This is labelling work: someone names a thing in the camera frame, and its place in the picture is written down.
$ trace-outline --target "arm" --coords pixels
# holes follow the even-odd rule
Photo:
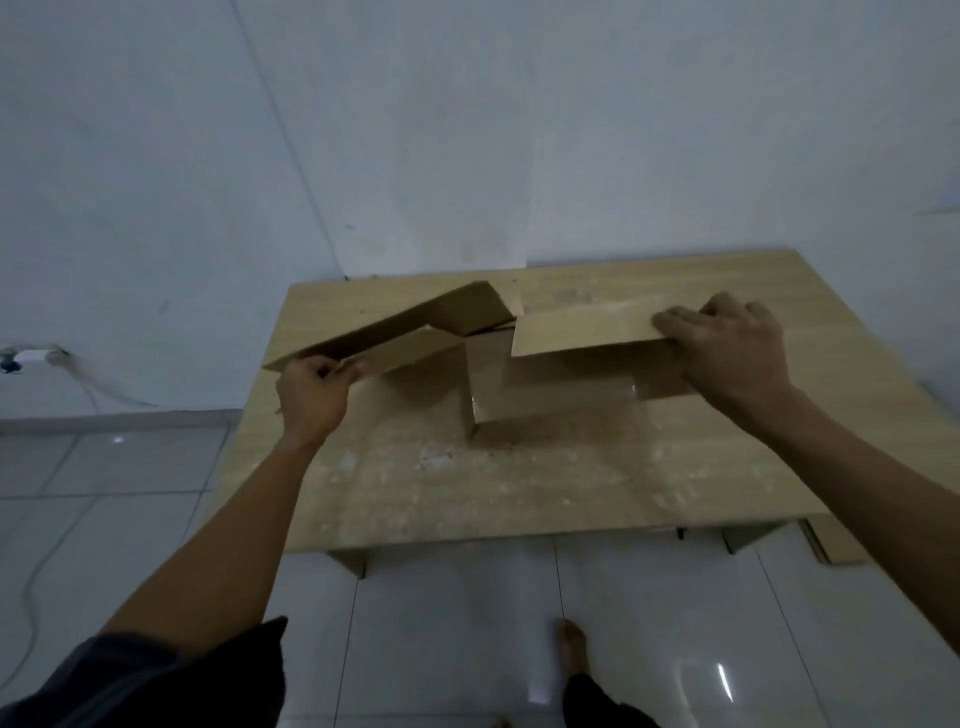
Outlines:
[[[960,497],[796,389],[780,324],[762,303],[717,294],[700,312],[677,306],[654,325],[678,343],[690,384],[772,449],[960,654]]]
[[[322,356],[277,381],[283,435],[233,497],[127,599],[101,634],[135,632],[201,656],[263,620],[300,483],[343,420],[359,370]]]

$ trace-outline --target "baseboard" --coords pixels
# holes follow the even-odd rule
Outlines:
[[[242,414],[243,410],[238,408],[0,420],[0,436],[120,432],[137,429],[162,429],[164,427],[233,426],[240,422],[240,415]]]

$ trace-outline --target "cardboard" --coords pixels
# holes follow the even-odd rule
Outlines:
[[[662,301],[648,298],[525,313],[516,320],[512,355],[662,339],[663,334],[650,323],[661,310]]]
[[[456,346],[472,333],[513,319],[514,314],[493,286],[486,280],[477,280],[386,319],[286,354],[264,369],[282,372],[291,359],[316,354],[337,361],[363,354],[369,374],[383,374]]]
[[[467,339],[473,424],[688,393],[664,342],[512,357],[510,329]]]

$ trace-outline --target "pants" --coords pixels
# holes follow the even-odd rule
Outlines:
[[[566,728],[658,728],[645,713],[626,703],[614,703],[587,675],[574,675],[564,688]]]

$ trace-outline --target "finger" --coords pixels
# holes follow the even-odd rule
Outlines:
[[[689,324],[694,326],[703,327],[710,323],[710,317],[705,316],[702,313],[697,313],[694,310],[687,308],[684,305],[674,305],[666,309],[666,312],[671,316],[676,316],[679,319],[683,319]]]
[[[313,356],[305,356],[303,359],[299,360],[299,363],[301,366],[309,368],[320,376],[328,375],[339,365],[339,362],[336,359],[331,359],[329,356],[324,356],[320,353]]]
[[[760,321],[765,321],[771,324],[778,324],[777,317],[774,316],[774,312],[771,311],[764,303],[760,301],[750,301],[744,305],[748,311],[754,314]]]
[[[363,376],[365,373],[365,364],[362,359],[354,359],[345,362],[336,372],[327,378],[329,383],[349,387],[353,382]]]
[[[655,314],[653,319],[651,319],[651,323],[657,331],[668,339],[676,339],[679,342],[690,341],[698,328],[668,311],[661,311]]]
[[[704,307],[700,309],[700,312],[710,316],[731,316],[733,318],[746,318],[747,316],[747,309],[727,291],[713,294],[710,300],[704,304]]]

